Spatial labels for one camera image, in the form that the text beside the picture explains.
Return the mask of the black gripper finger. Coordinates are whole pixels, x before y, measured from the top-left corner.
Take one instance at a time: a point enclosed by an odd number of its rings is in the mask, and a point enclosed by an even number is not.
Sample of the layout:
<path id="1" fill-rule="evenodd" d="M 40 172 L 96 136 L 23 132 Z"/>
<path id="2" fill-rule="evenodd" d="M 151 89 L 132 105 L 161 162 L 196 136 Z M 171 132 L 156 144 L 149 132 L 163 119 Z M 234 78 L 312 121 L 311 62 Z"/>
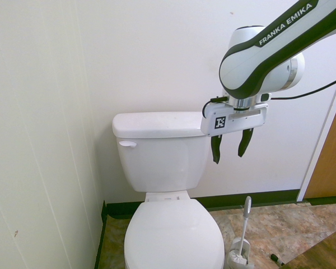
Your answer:
<path id="1" fill-rule="evenodd" d="M 248 145 L 251 141 L 251 138 L 253 136 L 253 132 L 254 132 L 253 128 L 243 130 L 242 138 L 241 138 L 239 148 L 238 148 L 238 156 L 239 157 L 243 157 L 244 153 L 246 152 L 246 150 L 248 148 Z"/>
<path id="2" fill-rule="evenodd" d="M 222 135 L 212 136 L 211 137 L 211 150 L 213 161 L 218 164 L 221 158 L 220 145 L 222 141 Z"/>

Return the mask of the white gripper body with marker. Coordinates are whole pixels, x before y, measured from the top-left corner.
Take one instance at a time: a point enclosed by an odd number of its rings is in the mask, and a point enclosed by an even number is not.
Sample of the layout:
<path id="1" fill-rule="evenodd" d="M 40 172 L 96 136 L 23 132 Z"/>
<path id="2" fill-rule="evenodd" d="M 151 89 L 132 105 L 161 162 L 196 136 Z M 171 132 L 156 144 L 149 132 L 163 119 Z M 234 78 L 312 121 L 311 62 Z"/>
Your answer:
<path id="1" fill-rule="evenodd" d="M 206 106 L 200 130 L 209 137 L 260 127 L 265 123 L 267 103 L 259 103 L 248 110 L 234 110 L 225 103 L 213 103 Z"/>

